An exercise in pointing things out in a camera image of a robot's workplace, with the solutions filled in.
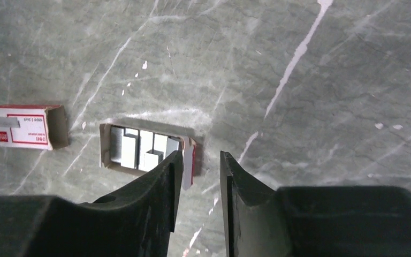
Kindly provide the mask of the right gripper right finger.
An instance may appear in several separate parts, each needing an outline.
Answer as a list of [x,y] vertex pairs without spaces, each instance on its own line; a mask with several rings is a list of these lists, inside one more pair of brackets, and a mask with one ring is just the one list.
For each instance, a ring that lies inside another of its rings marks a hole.
[[271,189],[220,154],[228,256],[411,256],[411,192],[396,186]]

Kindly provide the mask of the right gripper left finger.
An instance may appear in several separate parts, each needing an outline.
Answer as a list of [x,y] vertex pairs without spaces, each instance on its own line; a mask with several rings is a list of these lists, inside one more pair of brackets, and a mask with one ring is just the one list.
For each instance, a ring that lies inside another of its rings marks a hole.
[[92,203],[0,195],[0,256],[166,256],[182,172],[175,151]]

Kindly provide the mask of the staple box tray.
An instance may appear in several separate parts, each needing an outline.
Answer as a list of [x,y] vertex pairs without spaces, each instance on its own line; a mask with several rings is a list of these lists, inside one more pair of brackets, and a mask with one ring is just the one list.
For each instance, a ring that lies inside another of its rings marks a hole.
[[158,166],[171,153],[182,155],[183,189],[193,185],[198,168],[199,143],[191,128],[148,120],[115,120],[99,125],[100,166],[142,176]]

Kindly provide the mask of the red white staple box sleeve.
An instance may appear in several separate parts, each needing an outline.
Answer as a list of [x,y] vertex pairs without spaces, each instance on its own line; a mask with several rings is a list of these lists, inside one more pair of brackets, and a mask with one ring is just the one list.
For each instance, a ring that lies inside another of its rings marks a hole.
[[0,105],[0,147],[55,150],[68,145],[63,105]]

